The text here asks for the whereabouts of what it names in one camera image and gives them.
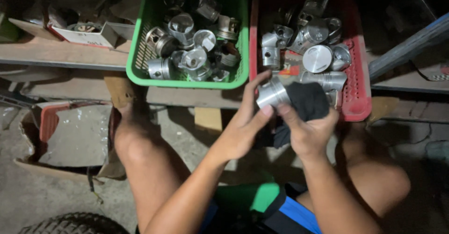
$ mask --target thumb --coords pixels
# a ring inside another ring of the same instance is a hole
[[[273,114],[274,109],[271,105],[266,105],[261,108],[261,110],[259,110],[253,119],[246,125],[250,133],[255,135],[260,131],[268,123]]]
[[[280,104],[278,106],[278,113],[282,116],[290,130],[299,129],[300,125],[303,123],[296,111],[290,105]]]

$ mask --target white box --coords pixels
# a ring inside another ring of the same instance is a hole
[[[112,29],[112,27],[105,23],[103,29],[99,33],[84,33],[66,29],[59,29],[52,27],[53,30],[63,36],[67,41],[71,43],[114,48],[119,35]]]

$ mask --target leg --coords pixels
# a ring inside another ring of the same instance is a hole
[[[407,174],[392,163],[384,147],[364,129],[364,123],[351,123],[347,134],[337,145],[336,170],[348,189],[372,214],[384,216],[410,190]],[[296,200],[313,211],[310,194]]]
[[[115,148],[126,169],[143,233],[155,212],[190,172],[150,122],[149,113],[133,109],[131,104],[120,112]]]

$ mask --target black tire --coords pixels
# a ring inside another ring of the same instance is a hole
[[[24,227],[19,234],[129,234],[114,220],[93,213],[69,213]]]

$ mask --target red plastic basket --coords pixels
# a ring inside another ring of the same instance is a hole
[[[250,23],[250,80],[261,69],[262,61],[258,60],[259,15],[262,12],[278,11],[280,7],[289,8],[295,4],[302,5],[305,0],[253,0]],[[340,109],[344,121],[362,121],[371,113],[371,88],[369,85],[368,63],[366,61],[365,41],[362,25],[354,0],[329,0],[328,10],[338,11],[343,23],[344,43],[349,46],[352,64],[344,72],[348,80],[339,93],[342,97]]]
[[[44,107],[42,109],[42,112],[40,113],[40,130],[39,130],[39,139],[41,141],[40,145],[40,151],[41,154],[44,154],[47,152],[47,143],[50,137],[53,135],[53,133],[56,130],[56,127],[59,123],[59,117],[56,114],[59,111],[68,110],[68,109],[75,109],[83,106],[92,105],[92,103],[77,103],[77,104],[58,104],[58,105],[51,105]],[[115,130],[117,129],[117,126],[120,122],[120,112],[112,108],[111,115],[109,117],[109,140],[108,140],[108,149],[110,150],[112,145],[112,140],[114,139]]]

